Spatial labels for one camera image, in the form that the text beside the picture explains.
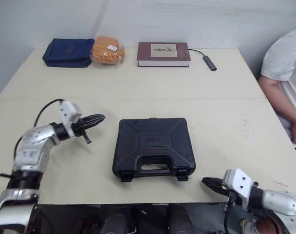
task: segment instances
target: robotic arm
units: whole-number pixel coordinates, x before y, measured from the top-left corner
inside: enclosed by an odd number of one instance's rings
[[[69,138],[83,136],[89,144],[85,130],[105,119],[104,115],[81,117],[77,105],[60,100],[62,123],[51,123],[34,127],[23,134],[21,147],[14,152],[14,165],[10,175],[0,176],[10,179],[0,196],[0,232],[4,229],[20,233],[32,233],[31,213],[37,208],[39,188],[46,170],[50,150]]]
[[[237,203],[249,212],[272,211],[285,231],[296,234],[295,194],[260,189],[259,184],[240,169],[226,170],[223,180],[205,177],[202,182],[215,192],[228,196],[227,206],[233,207]]]

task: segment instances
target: case latch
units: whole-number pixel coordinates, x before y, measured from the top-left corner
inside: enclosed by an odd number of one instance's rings
[[[121,182],[131,182],[133,180],[132,171],[122,171],[121,173]]]
[[[187,176],[187,170],[186,169],[178,169],[176,173],[176,177],[178,181],[188,181]]]

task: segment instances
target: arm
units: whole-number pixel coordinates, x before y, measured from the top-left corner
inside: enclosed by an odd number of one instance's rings
[[[278,89],[279,82],[265,76],[259,78],[259,85],[273,109],[292,123],[293,142],[296,143],[296,108]]]

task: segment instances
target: white wall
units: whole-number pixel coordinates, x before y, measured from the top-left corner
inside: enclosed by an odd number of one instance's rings
[[[0,92],[32,48],[52,38],[238,47],[258,76],[268,47],[294,28],[296,0],[0,0]]]

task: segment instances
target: navy blue pouch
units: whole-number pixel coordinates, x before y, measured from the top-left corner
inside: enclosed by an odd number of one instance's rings
[[[42,59],[49,67],[88,67],[94,39],[56,39],[47,47]]]

